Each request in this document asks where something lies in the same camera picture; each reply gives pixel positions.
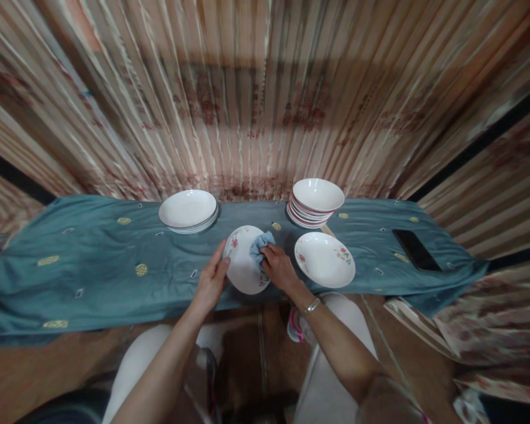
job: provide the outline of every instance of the white bowl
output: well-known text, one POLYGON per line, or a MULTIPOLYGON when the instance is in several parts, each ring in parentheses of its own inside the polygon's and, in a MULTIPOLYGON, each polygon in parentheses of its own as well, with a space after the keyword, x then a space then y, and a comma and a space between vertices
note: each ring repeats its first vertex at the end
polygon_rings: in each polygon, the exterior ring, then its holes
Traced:
POLYGON ((310 217, 307 217, 305 216, 304 214, 298 212, 295 208, 294 208, 294 205, 292 204, 289 204, 287 206, 287 208, 290 210, 290 213, 295 217, 295 218, 298 218, 299 220, 301 220, 302 222, 304 222, 305 224, 308 224, 308 225, 316 225, 316 224, 323 224, 325 223, 331 216, 331 214, 328 214, 326 215, 325 217, 321 218, 321 219, 317 219, 317 218, 314 218, 314 219, 311 219, 310 217))
POLYGON ((346 199, 341 188, 320 178, 307 178, 293 186, 296 200, 316 212, 334 212, 346 199))
POLYGON ((347 286, 355 276, 355 261, 338 239, 324 233, 306 233, 294 246, 296 263, 315 283, 331 289, 347 286))
POLYGON ((322 215, 311 215, 308 212, 305 212, 303 209, 301 209, 299 205, 296 204, 295 202, 290 202, 290 207, 292 208, 293 212, 295 212, 298 216, 303 217, 306 220, 316 221, 316 222, 325 221, 333 213, 333 212, 329 212, 329 213, 325 213, 322 215))
POLYGON ((232 285, 245 294, 257 294, 271 282, 265 272, 249 256, 249 249, 257 236, 263 232, 253 226, 242 226, 230 234, 224 248, 223 257, 230 257, 228 278, 232 285))
POLYGON ((173 194, 159 207, 159 219, 167 227, 188 228, 209 219, 218 206, 208 191, 185 190, 173 194))
POLYGON ((314 217, 314 218, 324 217, 327 214, 332 213, 332 212, 318 212, 318 211, 314 211, 314 210, 312 210, 310 208, 307 208, 303 204, 299 203, 299 201, 296 200, 293 195, 290 196, 289 201, 293 205, 294 209, 298 210, 299 212, 303 212, 303 213, 305 213, 307 215, 310 215, 311 217, 314 217))
POLYGON ((200 234, 206 231, 208 228, 210 228, 216 222, 217 217, 218 217, 218 208, 216 208, 216 211, 210 218, 208 218, 205 222, 197 226, 187 227, 187 228, 173 228, 173 227, 167 226, 167 228, 171 230, 173 233, 177 233, 177 234, 184 234, 184 235, 200 234))
POLYGON ((297 226, 299 226, 301 228, 309 228, 309 229, 321 228, 321 226, 323 226, 327 222, 327 219, 326 219, 326 221, 322 221, 322 222, 319 222, 319 223, 311 223, 311 222, 306 221, 306 220, 304 220, 302 218, 298 218, 298 216, 295 215, 294 212, 292 212, 292 210, 290 208, 290 205, 287 207, 287 214, 289 215, 290 220, 295 225, 297 225, 297 226))

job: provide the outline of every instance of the wrist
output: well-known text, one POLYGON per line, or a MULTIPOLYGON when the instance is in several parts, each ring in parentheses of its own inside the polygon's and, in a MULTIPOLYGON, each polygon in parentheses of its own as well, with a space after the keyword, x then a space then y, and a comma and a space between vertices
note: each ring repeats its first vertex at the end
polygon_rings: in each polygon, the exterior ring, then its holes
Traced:
POLYGON ((214 306, 215 305, 209 304, 208 302, 194 296, 187 311, 191 312, 194 317, 198 317, 203 321, 210 311, 214 309, 214 306))
POLYGON ((316 298, 301 280, 298 280, 298 283, 292 284, 287 289, 286 294, 301 311, 308 308, 316 298))

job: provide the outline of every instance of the person's left hand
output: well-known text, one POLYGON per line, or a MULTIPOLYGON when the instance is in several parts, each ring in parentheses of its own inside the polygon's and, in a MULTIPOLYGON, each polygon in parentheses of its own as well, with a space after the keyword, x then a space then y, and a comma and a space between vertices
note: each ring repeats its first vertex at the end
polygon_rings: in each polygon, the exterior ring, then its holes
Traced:
POLYGON ((214 252, 210 262, 200 272, 193 305, 200 307, 205 314, 213 310, 218 303, 226 282, 225 277, 230 266, 230 258, 226 257, 224 260, 220 260, 225 246, 226 240, 223 240, 214 252))

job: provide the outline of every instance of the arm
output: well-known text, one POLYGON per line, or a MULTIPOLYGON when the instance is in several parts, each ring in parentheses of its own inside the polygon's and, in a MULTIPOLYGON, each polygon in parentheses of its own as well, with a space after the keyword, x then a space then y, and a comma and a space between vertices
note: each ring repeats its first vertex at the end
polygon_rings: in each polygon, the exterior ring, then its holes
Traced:
MULTIPOLYGON (((289 257, 280 247, 269 244, 261 249, 267 258, 263 268, 275 286, 283 290, 299 310, 305 311, 315 296, 299 280, 289 257)), ((365 345, 326 306, 319 304, 306 315, 326 359, 345 389, 361 403, 377 375, 384 374, 365 345)))
POLYGON ((112 420, 112 424, 159 424, 169 417, 183 387, 184 373, 198 332, 222 294, 230 259, 220 261, 226 241, 200 273, 196 294, 144 374, 112 420))

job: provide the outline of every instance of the hand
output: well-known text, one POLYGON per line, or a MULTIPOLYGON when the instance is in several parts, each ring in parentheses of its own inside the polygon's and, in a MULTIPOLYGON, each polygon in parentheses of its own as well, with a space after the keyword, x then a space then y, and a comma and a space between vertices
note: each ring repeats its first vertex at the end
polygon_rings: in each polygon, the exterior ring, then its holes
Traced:
POLYGON ((283 252, 283 249, 274 244, 268 244, 259 251, 267 258, 263 260, 263 269, 271 282, 291 296, 292 289, 303 283, 297 277, 290 258, 283 252))
POLYGON ((205 316, 215 308, 218 300, 220 300, 222 289, 226 282, 226 272, 230 266, 230 258, 226 257, 224 260, 220 260, 225 246, 226 240, 223 240, 214 252, 210 262, 200 272, 198 287, 196 288, 192 305, 199 307, 205 316))

